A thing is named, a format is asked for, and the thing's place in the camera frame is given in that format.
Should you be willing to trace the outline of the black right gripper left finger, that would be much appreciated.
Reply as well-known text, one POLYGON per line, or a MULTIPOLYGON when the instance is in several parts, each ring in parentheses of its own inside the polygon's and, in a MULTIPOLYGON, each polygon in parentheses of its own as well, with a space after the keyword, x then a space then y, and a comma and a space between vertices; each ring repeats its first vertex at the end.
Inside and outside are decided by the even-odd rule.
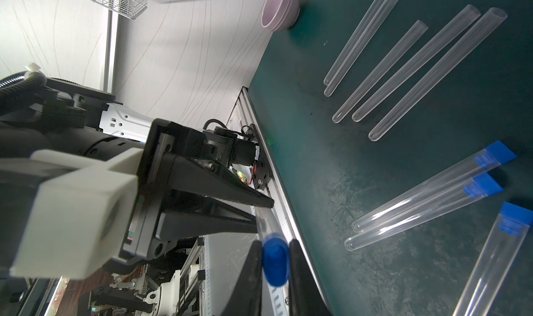
POLYGON ((223 316, 254 315, 262 313, 262 243, 252 242, 248 256, 223 316))

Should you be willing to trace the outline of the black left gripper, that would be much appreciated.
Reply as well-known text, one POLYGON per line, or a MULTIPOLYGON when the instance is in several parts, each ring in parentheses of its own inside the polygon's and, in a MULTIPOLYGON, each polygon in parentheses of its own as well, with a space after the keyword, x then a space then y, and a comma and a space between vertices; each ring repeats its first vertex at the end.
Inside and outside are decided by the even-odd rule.
POLYGON ((163 119, 152 122, 137 175, 139 188, 130 227, 119 255, 104 270, 130 274, 175 248, 178 240, 218 233, 255 234, 254 215, 218 200, 164 210, 172 190, 249 206, 273 208, 274 200, 247 186, 230 170, 208 158, 205 134, 163 119))

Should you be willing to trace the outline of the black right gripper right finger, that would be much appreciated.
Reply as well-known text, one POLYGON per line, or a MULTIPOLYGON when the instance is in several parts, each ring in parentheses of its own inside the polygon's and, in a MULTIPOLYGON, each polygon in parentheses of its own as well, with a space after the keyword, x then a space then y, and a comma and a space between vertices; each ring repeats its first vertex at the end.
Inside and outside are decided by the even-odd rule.
POLYGON ((291 316, 331 316, 315 282, 300 242, 290 244, 289 309, 291 316))

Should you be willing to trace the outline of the blue stopper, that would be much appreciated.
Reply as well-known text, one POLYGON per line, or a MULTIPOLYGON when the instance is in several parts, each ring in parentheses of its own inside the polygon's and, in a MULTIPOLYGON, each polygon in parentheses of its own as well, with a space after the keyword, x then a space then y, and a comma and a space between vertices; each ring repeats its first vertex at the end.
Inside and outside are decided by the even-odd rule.
POLYGON ((262 269, 269 285, 281 287, 290 277, 290 249, 281 235, 268 235, 262 244, 262 269))

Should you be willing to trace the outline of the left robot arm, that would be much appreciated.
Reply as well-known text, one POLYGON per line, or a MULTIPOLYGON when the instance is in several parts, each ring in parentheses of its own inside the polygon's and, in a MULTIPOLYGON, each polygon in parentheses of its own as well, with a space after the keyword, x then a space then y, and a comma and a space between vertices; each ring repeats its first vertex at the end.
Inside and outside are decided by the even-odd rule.
POLYGON ((129 274, 180 241, 255 233, 241 205, 270 209, 230 166, 252 165, 257 145, 239 132, 198 131, 156 119, 137 141, 106 92, 38 69, 1 80, 1 275, 85 279, 129 274))

